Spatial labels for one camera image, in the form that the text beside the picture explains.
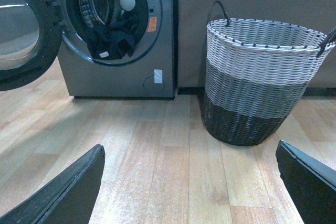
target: open washer door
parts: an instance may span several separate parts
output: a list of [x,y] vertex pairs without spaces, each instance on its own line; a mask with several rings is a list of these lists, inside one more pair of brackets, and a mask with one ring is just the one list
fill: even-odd
[[0,0],[0,91],[49,69],[62,41],[56,10],[53,0]]

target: gray woven section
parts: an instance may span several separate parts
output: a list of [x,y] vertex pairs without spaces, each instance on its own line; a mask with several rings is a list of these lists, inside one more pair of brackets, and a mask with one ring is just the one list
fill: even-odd
[[263,119],[285,118],[302,97],[308,82],[276,86],[236,79],[207,62],[205,91],[211,102],[227,111]]

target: wooden floor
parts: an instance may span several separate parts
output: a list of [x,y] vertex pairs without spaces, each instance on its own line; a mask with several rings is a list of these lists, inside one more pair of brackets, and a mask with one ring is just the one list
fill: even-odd
[[90,223],[303,223],[279,177],[284,139],[336,169],[336,103],[299,102],[277,133],[234,147],[204,129],[196,96],[74,100],[56,61],[0,93],[0,215],[95,144],[106,150]]

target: wall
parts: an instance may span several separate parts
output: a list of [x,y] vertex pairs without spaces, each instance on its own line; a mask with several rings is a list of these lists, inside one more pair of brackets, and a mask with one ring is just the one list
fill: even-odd
[[[336,25],[336,0],[221,0],[230,17],[270,19],[324,33]],[[179,0],[179,87],[203,87],[206,24],[213,0]],[[220,8],[213,19],[221,18]],[[336,49],[329,54],[311,87],[336,88]]]

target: black object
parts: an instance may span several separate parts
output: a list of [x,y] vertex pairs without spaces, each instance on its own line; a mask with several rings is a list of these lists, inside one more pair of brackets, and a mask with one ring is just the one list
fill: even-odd
[[280,141],[281,178],[305,223],[336,223],[336,171]]
[[132,57],[135,40],[134,36],[124,28],[127,22],[128,20],[88,28],[87,44],[93,59],[120,60],[125,54]]
[[85,224],[96,203],[105,164],[101,145],[0,218],[0,224]]
[[213,4],[211,5],[210,9],[209,9],[209,12],[208,12],[208,22],[211,21],[212,9],[214,8],[214,5],[215,5],[215,4],[218,4],[218,5],[220,6],[220,8],[222,9],[222,11],[223,11],[223,15],[224,15],[224,17],[225,17],[225,19],[226,19],[226,26],[227,26],[227,27],[230,26],[230,24],[231,24],[231,19],[230,19],[229,16],[227,15],[227,12],[225,11],[225,8],[224,8],[223,4],[221,3],[221,1],[218,1],[218,0],[214,1]]
[[0,70],[0,91],[22,87],[42,76],[53,64],[62,42],[59,6],[54,0],[25,1],[38,21],[38,43],[29,53],[34,55],[30,61],[13,69]]
[[329,43],[332,43],[335,41],[336,41],[336,26],[331,30],[331,32],[327,35],[327,37],[319,45],[319,47],[321,47],[321,50],[319,51],[316,57],[320,57],[324,53],[325,47]]

